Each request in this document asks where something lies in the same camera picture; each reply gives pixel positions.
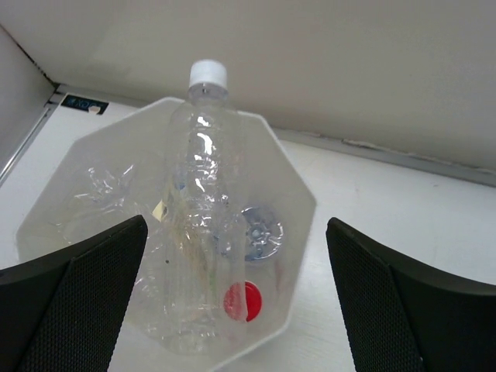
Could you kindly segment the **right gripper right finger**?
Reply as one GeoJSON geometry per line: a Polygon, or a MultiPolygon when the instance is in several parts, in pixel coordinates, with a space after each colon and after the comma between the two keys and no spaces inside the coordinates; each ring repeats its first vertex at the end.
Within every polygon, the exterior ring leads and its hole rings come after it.
{"type": "Polygon", "coordinates": [[[332,218],[326,230],[357,371],[493,371],[495,286],[450,274],[332,218]]]}

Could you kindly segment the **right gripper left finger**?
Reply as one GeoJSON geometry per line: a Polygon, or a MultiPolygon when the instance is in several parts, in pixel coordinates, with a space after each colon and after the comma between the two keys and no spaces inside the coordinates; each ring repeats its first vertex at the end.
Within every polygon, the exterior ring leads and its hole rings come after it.
{"type": "Polygon", "coordinates": [[[131,219],[1,271],[3,371],[106,371],[146,245],[131,219]]]}

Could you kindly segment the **clear crushed plastic bottle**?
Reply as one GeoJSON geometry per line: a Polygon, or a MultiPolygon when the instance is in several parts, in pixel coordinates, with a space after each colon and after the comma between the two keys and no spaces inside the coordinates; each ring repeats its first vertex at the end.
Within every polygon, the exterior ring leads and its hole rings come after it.
{"type": "Polygon", "coordinates": [[[125,164],[116,170],[97,165],[83,168],[50,220],[69,243],[78,243],[106,230],[132,214],[127,211],[136,165],[125,164]]]}

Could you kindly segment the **blue label crushed bottle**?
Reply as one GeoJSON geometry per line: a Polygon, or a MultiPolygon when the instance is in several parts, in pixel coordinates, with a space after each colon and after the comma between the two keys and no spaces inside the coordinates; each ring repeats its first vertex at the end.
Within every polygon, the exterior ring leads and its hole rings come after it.
{"type": "Polygon", "coordinates": [[[279,216],[267,206],[249,206],[242,211],[246,221],[245,261],[262,262],[274,257],[284,242],[279,216]]]}

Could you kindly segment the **large white cap bottle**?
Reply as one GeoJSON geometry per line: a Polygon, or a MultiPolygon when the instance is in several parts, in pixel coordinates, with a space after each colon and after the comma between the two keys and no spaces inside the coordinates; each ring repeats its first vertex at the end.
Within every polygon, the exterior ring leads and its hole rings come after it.
{"type": "Polygon", "coordinates": [[[246,334],[246,321],[223,308],[232,284],[245,299],[245,149],[228,96],[221,62],[192,64],[188,96],[167,125],[160,225],[136,282],[137,322],[180,355],[214,353],[246,334]]]}

